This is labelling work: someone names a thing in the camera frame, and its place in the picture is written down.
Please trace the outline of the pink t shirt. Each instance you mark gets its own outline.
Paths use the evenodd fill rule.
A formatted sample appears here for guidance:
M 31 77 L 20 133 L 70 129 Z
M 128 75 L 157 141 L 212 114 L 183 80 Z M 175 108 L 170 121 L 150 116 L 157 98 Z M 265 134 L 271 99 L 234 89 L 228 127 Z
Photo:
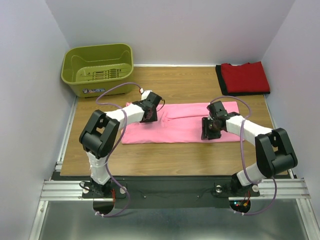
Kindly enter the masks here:
M 157 121 L 131 123 L 121 140 L 123 145 L 150 143 L 225 143 L 239 142 L 233 133 L 221 132 L 221 137 L 202 140 L 202 118 L 209 115 L 207 102 L 166 104 L 157 112 Z

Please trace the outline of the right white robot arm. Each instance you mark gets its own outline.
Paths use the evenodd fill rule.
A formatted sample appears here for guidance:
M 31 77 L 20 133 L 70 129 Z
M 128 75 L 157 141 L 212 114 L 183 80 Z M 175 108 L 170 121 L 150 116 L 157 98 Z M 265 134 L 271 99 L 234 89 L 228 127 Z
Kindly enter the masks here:
M 285 129 L 263 127 L 237 112 L 228 113 L 221 101 L 210 102 L 207 110 L 209 115 L 201 120 L 202 140 L 219 139 L 223 131 L 240 137 L 242 171 L 231 176 L 232 192 L 256 185 L 298 165 L 296 153 Z M 255 147 L 256 163 L 248 167 L 245 166 L 243 140 Z

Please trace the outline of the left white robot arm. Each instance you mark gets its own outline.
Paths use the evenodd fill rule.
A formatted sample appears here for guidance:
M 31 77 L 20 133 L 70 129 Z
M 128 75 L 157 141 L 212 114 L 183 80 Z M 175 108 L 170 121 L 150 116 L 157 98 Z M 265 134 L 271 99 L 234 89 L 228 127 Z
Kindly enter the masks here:
M 118 131 L 124 135 L 126 127 L 135 123 L 158 120 L 157 107 L 163 98 L 151 90 L 141 94 L 141 100 L 114 111 L 95 110 L 79 136 L 90 164 L 90 187 L 87 191 L 107 197 L 112 192 L 111 176 L 107 171 L 108 158 L 115 150 Z

